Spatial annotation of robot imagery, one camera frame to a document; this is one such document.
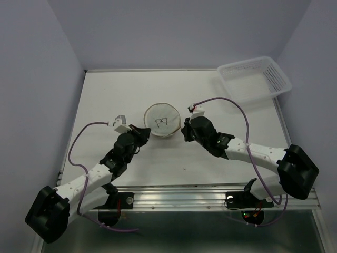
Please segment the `white plastic basket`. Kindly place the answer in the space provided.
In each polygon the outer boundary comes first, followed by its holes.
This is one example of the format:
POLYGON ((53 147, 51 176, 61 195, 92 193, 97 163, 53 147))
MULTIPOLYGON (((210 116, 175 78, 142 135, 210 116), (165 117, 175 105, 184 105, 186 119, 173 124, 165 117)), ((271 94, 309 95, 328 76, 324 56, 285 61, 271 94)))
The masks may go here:
POLYGON ((268 56, 221 65, 217 72, 227 94, 238 104, 273 99, 292 89, 287 75, 268 56))

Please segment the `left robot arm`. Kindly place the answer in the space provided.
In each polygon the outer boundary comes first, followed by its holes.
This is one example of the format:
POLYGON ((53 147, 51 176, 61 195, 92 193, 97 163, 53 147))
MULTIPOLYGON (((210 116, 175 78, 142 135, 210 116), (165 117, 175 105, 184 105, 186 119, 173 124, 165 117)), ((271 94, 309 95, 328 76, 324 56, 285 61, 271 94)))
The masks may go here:
POLYGON ((111 184, 131 163, 140 147, 147 144, 151 129, 121 125, 115 129, 120 135, 105 157, 92 169, 67 184, 51 188, 45 186, 37 194, 25 222, 48 244, 55 242, 66 230, 71 218, 83 216, 83 198, 102 187, 99 202, 107 208, 117 203, 117 190, 111 184))

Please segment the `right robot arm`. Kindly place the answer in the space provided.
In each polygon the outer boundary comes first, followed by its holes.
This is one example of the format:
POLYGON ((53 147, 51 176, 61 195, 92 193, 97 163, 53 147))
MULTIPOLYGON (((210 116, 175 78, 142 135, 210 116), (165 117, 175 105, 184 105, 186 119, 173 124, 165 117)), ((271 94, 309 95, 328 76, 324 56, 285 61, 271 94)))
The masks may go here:
POLYGON ((245 186, 242 199, 249 206, 284 194, 305 200, 319 174, 318 167, 300 146, 292 144, 284 149, 247 144, 231 134, 217 132, 204 116, 187 118, 182 134, 186 142, 197 142, 217 158, 247 162, 273 173, 266 178, 258 176, 245 186))

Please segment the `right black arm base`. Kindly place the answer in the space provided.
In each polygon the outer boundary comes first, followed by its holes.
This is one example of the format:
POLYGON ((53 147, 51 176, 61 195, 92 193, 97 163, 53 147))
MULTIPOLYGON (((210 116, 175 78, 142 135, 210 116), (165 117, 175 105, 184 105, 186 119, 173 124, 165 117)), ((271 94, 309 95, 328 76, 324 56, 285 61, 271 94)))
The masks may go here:
POLYGON ((257 199, 250 193, 250 190, 257 178, 248 182, 243 191, 231 191, 226 193, 224 201, 225 206, 230 210, 247 209, 247 208, 272 208, 274 204, 264 200, 257 199))

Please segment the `aluminium mounting rail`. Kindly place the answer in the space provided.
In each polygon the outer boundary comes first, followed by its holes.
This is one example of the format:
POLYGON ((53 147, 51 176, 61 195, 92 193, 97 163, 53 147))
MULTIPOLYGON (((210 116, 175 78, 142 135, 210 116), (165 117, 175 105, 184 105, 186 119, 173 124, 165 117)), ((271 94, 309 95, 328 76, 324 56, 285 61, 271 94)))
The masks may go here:
MULTIPOLYGON (((125 211, 129 212, 158 212, 158 211, 229 211, 225 207, 225 201, 232 198, 232 192, 243 191, 239 185, 219 185, 219 186, 161 186, 161 187, 118 187, 119 193, 134 193, 133 208, 125 211)), ((60 196, 74 197, 74 187, 65 186, 65 190, 57 192, 60 196)), ((80 211, 89 211, 106 203, 108 195, 103 188, 99 187, 92 193, 84 197, 80 211)), ((286 210, 320 210, 315 190, 311 190, 306 200, 298 200, 289 196, 286 210)))

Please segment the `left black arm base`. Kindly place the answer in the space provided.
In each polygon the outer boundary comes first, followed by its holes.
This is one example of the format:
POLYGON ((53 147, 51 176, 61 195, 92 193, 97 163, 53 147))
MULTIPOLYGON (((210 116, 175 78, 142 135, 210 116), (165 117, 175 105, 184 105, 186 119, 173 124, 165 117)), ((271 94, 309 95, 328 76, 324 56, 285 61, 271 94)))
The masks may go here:
POLYGON ((106 184, 100 187, 103 189, 101 197, 99 197, 98 204, 94 206, 94 210, 131 210, 134 205, 134 193, 133 192, 121 192, 114 185, 106 184))

